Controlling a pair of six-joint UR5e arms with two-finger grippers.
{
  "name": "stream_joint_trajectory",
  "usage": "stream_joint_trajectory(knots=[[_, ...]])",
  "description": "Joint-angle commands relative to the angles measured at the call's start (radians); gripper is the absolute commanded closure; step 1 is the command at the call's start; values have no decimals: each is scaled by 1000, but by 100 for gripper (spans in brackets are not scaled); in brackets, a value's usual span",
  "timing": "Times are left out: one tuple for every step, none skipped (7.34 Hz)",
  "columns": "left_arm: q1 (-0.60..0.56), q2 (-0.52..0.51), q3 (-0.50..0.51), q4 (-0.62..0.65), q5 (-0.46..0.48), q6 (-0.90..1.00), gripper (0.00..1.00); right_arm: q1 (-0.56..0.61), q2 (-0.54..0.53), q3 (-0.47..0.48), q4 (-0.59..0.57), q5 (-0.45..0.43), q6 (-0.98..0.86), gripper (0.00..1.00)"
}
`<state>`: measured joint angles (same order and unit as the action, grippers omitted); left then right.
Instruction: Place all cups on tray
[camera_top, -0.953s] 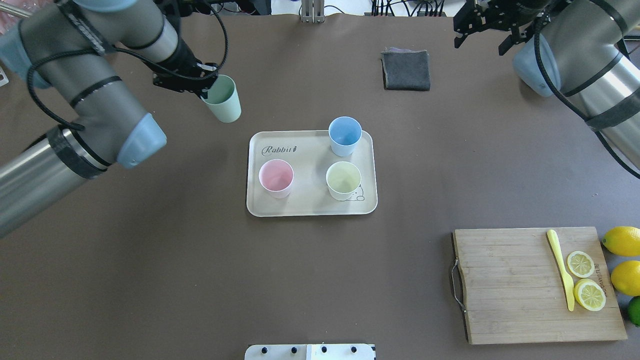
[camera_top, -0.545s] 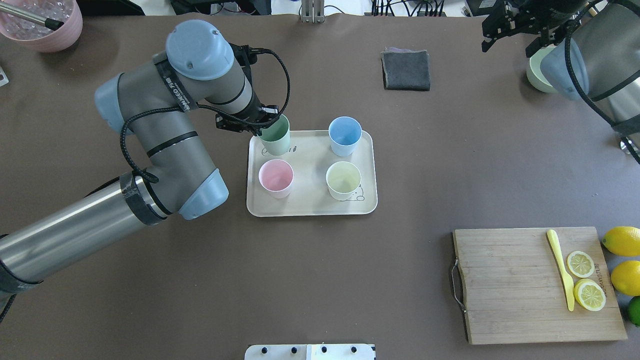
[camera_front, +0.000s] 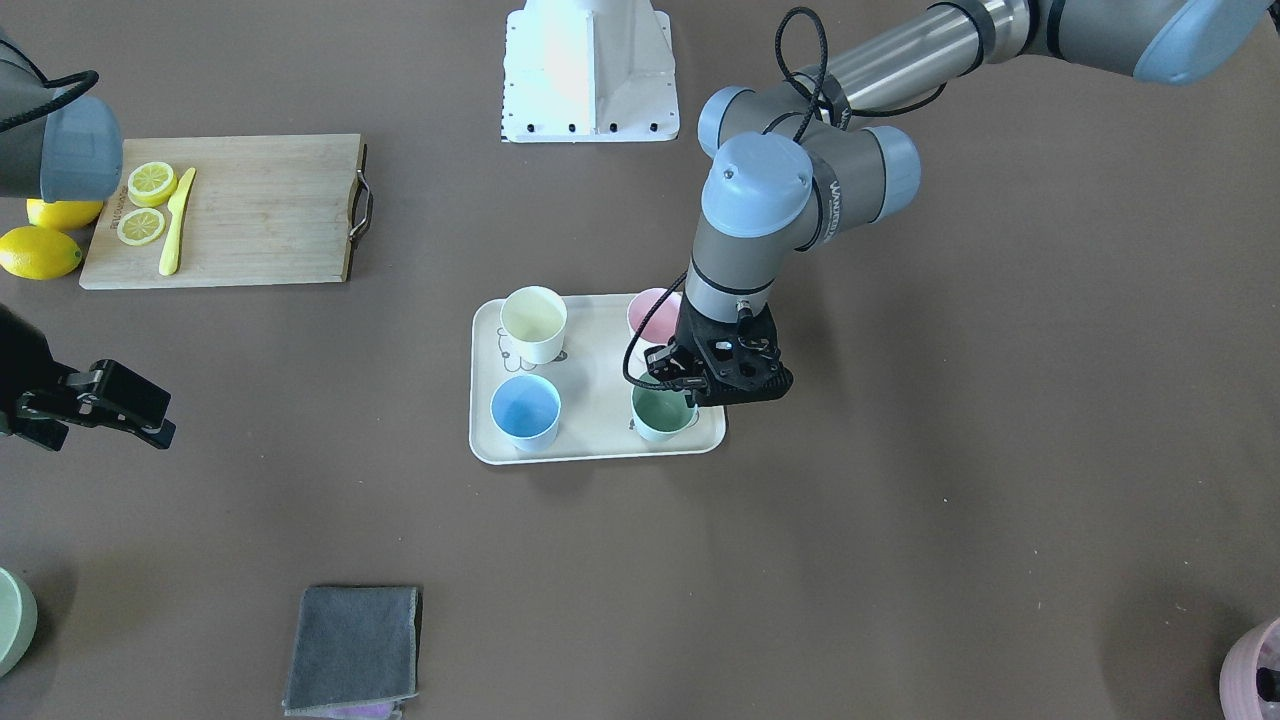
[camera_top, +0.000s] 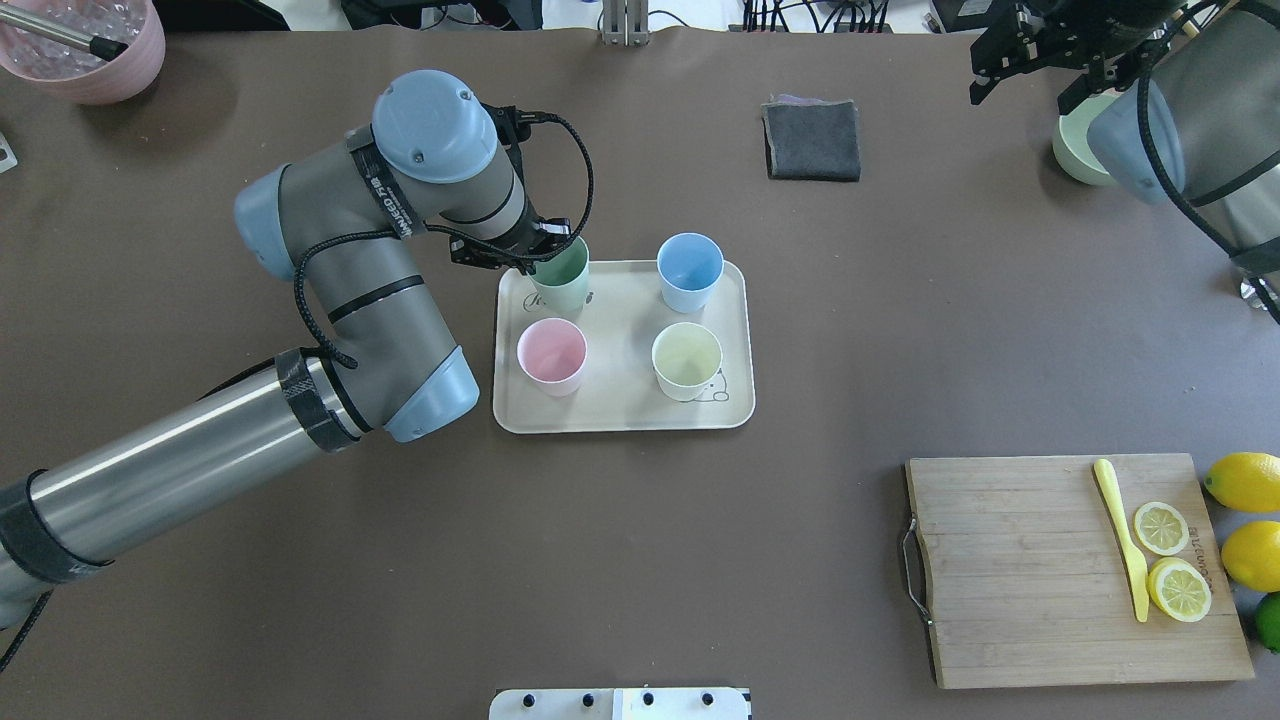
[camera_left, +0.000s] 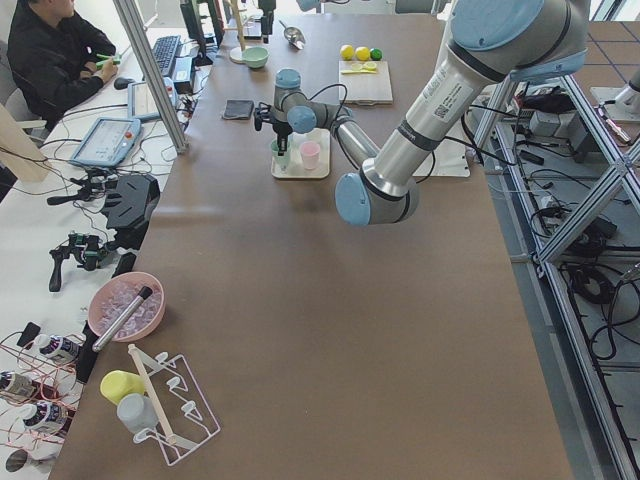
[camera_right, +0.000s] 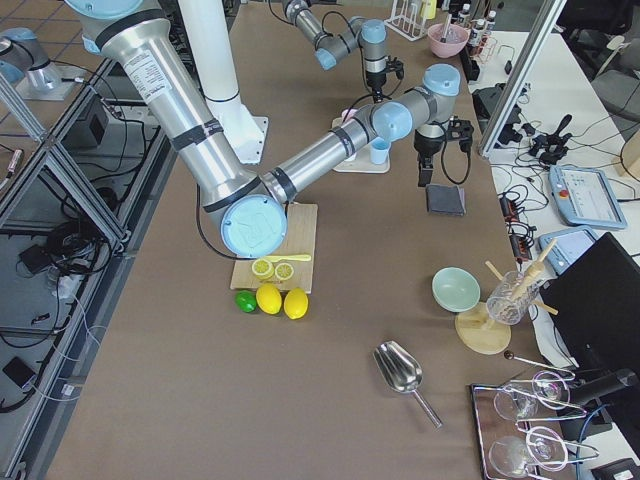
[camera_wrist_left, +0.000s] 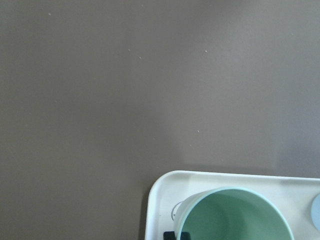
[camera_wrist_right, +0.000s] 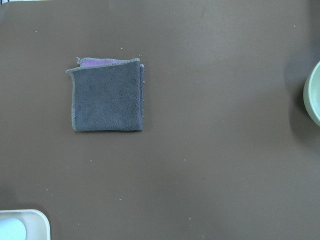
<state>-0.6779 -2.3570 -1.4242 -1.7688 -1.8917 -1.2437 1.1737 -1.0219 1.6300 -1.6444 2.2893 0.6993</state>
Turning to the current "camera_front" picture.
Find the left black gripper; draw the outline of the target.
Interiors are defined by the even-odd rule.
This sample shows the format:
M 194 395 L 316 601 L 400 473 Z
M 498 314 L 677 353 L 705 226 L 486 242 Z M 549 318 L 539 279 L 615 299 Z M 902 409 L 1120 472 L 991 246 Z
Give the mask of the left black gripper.
M 684 302 L 669 342 L 646 348 L 644 357 L 655 380 L 701 407 L 772 401 L 794 384 L 769 307 L 733 313 L 724 323 Z

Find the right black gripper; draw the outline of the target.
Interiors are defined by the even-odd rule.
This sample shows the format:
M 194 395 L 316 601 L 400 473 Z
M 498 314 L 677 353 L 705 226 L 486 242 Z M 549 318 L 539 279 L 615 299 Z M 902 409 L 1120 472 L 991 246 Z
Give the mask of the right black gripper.
M 166 418 L 169 391 L 115 360 L 99 360 L 87 372 L 55 361 L 44 333 L 1 306 L 1 434 L 60 450 L 68 428 L 22 418 L 18 402 L 22 395 L 56 388 L 63 379 L 76 411 L 70 423 L 123 430 L 160 450 L 172 447 L 177 425 Z

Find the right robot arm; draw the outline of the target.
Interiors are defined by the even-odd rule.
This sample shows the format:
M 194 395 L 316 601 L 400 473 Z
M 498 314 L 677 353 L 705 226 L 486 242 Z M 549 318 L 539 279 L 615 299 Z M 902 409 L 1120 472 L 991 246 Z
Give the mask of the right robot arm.
M 49 78 L 3 36 L 1 190 L 5 199 L 108 199 L 122 177 L 123 140 L 110 106 L 90 90 L 93 70 Z M 172 396 L 129 368 L 96 361 L 87 372 L 56 363 L 44 333 L 1 310 L 1 432 L 50 451 L 70 424 L 106 427 L 169 448 Z

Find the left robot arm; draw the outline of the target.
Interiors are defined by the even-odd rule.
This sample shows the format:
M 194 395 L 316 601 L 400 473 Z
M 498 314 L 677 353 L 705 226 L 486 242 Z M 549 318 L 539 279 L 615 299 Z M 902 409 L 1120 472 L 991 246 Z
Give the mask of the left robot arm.
M 780 87 L 726 87 L 701 109 L 712 167 L 677 325 L 645 351 L 646 379 L 623 378 L 699 407 L 783 397 L 794 374 L 768 299 L 785 258 L 914 200 L 920 154 L 884 120 L 924 108 L 950 81 L 1030 54 L 1185 86 L 1276 18 L 1275 1 L 937 1 L 838 55 L 817 24 L 817 63 L 791 68 L 777 54 Z

